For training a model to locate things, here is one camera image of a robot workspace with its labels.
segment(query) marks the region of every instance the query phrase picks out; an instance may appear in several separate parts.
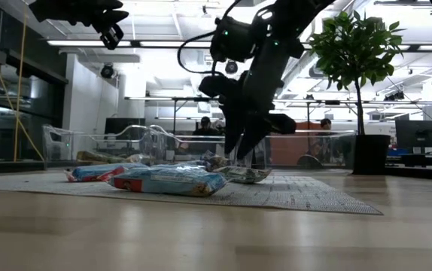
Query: black plant pot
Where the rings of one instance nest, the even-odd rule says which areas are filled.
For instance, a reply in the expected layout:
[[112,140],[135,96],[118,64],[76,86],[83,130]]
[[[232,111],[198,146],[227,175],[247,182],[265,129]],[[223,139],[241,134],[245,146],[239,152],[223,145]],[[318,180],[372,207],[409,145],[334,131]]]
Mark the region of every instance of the black plant pot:
[[384,175],[389,145],[389,135],[357,135],[353,174]]

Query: yellow rope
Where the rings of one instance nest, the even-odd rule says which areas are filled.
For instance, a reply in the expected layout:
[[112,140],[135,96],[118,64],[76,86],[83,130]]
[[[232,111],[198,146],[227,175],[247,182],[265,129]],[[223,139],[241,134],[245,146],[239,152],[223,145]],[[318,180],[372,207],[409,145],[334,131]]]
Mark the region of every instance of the yellow rope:
[[17,89],[17,108],[15,111],[15,139],[14,139],[14,162],[17,162],[17,147],[19,143],[19,104],[20,104],[20,89],[22,88],[22,74],[23,74],[23,54],[26,49],[26,30],[27,30],[27,7],[24,5],[23,16],[23,32],[22,32],[22,49],[20,50],[20,67],[19,67],[19,86]]
[[[8,95],[8,91],[7,91],[7,87],[5,86],[5,82],[2,79],[2,74],[0,72],[0,83],[2,85],[2,88],[5,91],[5,98],[7,98],[8,104],[11,107],[12,111],[14,111],[14,106],[12,105],[11,99]],[[26,128],[24,127],[24,125],[22,124],[22,122],[19,119],[18,114],[16,114],[15,118],[17,119],[18,124],[20,125],[20,128],[22,128],[23,133],[27,136],[27,139],[30,142],[30,145],[35,149],[35,151],[37,152],[38,156],[41,158],[42,162],[44,162],[44,157],[42,156],[41,152],[38,151],[37,147],[35,146],[34,142],[32,141],[32,139],[30,138],[30,135],[27,133]]]

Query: wooden floor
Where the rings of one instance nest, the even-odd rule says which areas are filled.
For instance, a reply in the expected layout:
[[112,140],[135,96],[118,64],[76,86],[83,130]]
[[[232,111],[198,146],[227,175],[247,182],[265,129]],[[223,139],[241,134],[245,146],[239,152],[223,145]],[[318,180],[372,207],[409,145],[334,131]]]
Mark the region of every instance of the wooden floor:
[[385,215],[0,192],[0,271],[432,270],[432,181],[311,176]]

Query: potted plant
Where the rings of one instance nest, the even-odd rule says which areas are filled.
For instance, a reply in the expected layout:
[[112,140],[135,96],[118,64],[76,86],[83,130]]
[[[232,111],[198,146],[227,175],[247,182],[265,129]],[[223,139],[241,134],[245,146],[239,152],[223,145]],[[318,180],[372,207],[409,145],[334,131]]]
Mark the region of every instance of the potted plant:
[[383,174],[390,144],[389,135],[365,135],[364,110],[361,87],[367,81],[372,85],[393,75],[390,61],[402,53],[399,45],[402,36],[395,35],[399,22],[388,28],[381,18],[357,12],[349,16],[346,12],[324,21],[321,34],[313,34],[309,42],[311,53],[319,60],[316,67],[328,76],[328,88],[336,83],[338,90],[348,90],[351,84],[357,93],[358,134],[355,140],[354,174]]

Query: textured mat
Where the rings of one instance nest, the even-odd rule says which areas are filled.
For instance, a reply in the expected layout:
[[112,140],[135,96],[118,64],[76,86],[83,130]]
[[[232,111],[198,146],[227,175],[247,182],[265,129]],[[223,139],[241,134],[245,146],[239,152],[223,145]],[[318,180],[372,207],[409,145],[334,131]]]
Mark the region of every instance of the textured mat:
[[382,215],[347,193],[311,177],[272,174],[259,184],[233,184],[207,198],[132,193],[101,183],[68,183],[59,173],[0,177],[0,190],[56,193],[75,196],[103,196],[222,206],[251,206],[315,212]]

